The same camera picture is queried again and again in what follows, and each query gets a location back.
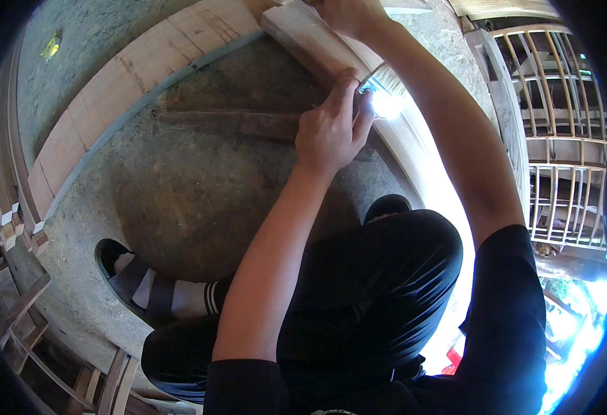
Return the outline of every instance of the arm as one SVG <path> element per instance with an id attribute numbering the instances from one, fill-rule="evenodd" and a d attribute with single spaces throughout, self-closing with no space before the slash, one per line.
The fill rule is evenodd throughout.
<path id="1" fill-rule="evenodd" d="M 364 95 L 353 127 L 355 77 L 356 71 L 343 72 L 324 104 L 301 116 L 297 162 L 234 275 L 213 361 L 276 361 L 278 334 L 317 211 L 337 171 L 366 143 L 373 122 L 370 96 Z"/>
<path id="2" fill-rule="evenodd" d="M 478 250 L 495 231 L 524 224 L 504 146 L 479 105 L 447 69 L 386 15 L 379 0 L 313 0 L 334 30 L 379 54 L 421 110 L 465 208 Z"/>

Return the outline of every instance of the white sock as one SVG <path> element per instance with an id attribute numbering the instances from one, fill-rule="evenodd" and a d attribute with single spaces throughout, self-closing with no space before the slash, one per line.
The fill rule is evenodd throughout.
<path id="1" fill-rule="evenodd" d="M 114 262 L 115 273 L 120 273 L 133 260 L 133 253 L 124 253 Z M 138 289 L 131 298 L 133 303 L 143 309 L 149 304 L 153 278 L 156 275 L 152 269 L 147 269 Z M 218 314 L 214 292 L 216 282 L 190 282 L 178 279 L 172 296 L 172 315 L 177 320 L 191 317 L 201 317 L 207 314 Z"/>

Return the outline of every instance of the paintbrush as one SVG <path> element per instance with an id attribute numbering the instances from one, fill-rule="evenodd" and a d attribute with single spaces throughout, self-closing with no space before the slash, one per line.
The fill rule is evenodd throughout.
<path id="1" fill-rule="evenodd" d="M 392 120 L 400 115 L 405 107 L 407 89 L 391 67 L 382 62 L 361 82 L 357 88 L 359 93 L 365 90 L 373 91 L 373 109 L 380 118 Z"/>

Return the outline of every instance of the sandal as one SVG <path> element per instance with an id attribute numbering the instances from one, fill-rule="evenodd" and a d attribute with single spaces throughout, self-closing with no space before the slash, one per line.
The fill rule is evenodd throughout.
<path id="1" fill-rule="evenodd" d="M 366 212 L 366 217 L 363 219 L 363 224 L 366 225 L 372 220 L 380 219 L 381 216 L 386 216 L 395 213 L 403 213 L 412 210 L 412 205 L 405 196 L 386 195 L 377 199 Z"/>
<path id="2" fill-rule="evenodd" d="M 153 277 L 147 309 L 141 308 L 133 302 L 132 298 L 145 273 L 149 270 L 149 266 L 138 255 L 135 255 L 131 262 L 116 274 L 114 262 L 124 253 L 135 254 L 113 239 L 101 239 L 94 250 L 96 263 L 105 277 L 103 280 L 112 289 L 117 299 L 154 329 L 175 321 L 171 310 L 175 279 L 156 274 Z"/>

